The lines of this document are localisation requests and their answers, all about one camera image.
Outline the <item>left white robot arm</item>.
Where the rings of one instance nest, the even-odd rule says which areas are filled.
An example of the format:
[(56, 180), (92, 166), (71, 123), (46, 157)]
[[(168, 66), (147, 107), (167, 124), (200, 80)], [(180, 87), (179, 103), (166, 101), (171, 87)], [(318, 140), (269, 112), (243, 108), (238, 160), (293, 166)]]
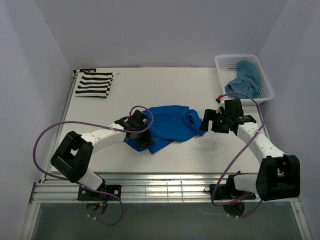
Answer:
[(89, 188), (88, 193), (95, 200), (100, 200), (106, 195), (105, 181), (89, 168), (92, 155), (127, 140), (134, 140), (139, 147), (153, 145), (149, 120), (153, 120), (152, 114), (135, 110), (96, 131), (81, 134), (70, 131), (57, 147), (50, 163), (68, 181)]

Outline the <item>blue tank top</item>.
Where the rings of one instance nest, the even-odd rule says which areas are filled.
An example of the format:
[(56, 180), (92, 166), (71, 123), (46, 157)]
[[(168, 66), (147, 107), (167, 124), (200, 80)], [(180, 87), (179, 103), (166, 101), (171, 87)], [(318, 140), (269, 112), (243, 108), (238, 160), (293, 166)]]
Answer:
[(165, 105), (151, 107), (149, 111), (144, 110), (148, 116), (148, 123), (152, 126), (149, 128), (154, 144), (147, 147), (140, 147), (134, 139), (129, 139), (126, 144), (137, 152), (149, 150), (155, 154), (173, 142), (185, 142), (195, 136), (203, 136), (204, 131), (200, 130), (202, 120), (198, 112), (182, 105)]

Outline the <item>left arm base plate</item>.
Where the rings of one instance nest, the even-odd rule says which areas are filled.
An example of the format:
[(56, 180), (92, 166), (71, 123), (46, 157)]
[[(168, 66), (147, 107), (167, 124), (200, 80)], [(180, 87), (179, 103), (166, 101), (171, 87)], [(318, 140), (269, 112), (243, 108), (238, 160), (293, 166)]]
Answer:
[[(102, 186), (100, 186), (97, 190), (100, 192), (105, 192), (108, 194), (115, 195), (120, 199), (122, 186), (119, 184), (115, 184), (115, 185), (102, 184)], [(114, 197), (105, 195), (103, 193), (96, 193), (93, 191), (89, 191), (81, 185), (78, 189), (78, 194), (76, 199), (78, 201), (102, 201), (103, 202), (107, 199), (114, 200)]]

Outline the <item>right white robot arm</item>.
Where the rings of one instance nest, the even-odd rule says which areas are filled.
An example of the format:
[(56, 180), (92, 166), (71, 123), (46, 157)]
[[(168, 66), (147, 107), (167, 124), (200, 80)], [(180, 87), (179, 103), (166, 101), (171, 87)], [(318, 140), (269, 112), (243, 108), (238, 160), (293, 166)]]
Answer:
[(301, 193), (300, 161), (278, 149), (261, 132), (261, 127), (251, 115), (245, 115), (240, 99), (216, 99), (217, 110), (206, 109), (201, 131), (215, 133), (233, 132), (245, 143), (259, 162), (257, 174), (238, 171), (227, 177), (226, 183), (210, 187), (212, 200), (234, 201), (255, 194), (263, 201), (296, 198)]

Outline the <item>black white striped tank top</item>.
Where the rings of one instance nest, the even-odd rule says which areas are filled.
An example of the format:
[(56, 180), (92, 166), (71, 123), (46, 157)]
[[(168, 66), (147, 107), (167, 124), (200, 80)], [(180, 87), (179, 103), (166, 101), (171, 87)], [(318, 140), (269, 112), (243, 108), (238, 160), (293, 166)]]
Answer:
[(80, 75), (74, 95), (76, 97), (106, 99), (110, 95), (113, 80), (114, 74), (112, 72), (84, 71)]

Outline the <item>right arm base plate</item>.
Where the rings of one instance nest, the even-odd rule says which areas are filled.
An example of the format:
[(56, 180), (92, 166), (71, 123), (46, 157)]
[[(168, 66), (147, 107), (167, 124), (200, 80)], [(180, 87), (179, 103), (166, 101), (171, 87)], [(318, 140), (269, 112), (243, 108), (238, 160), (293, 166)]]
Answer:
[(255, 200), (256, 195), (246, 191), (229, 190), (226, 184), (220, 184), (216, 190), (214, 200), (236, 200), (246, 196), (245, 200)]

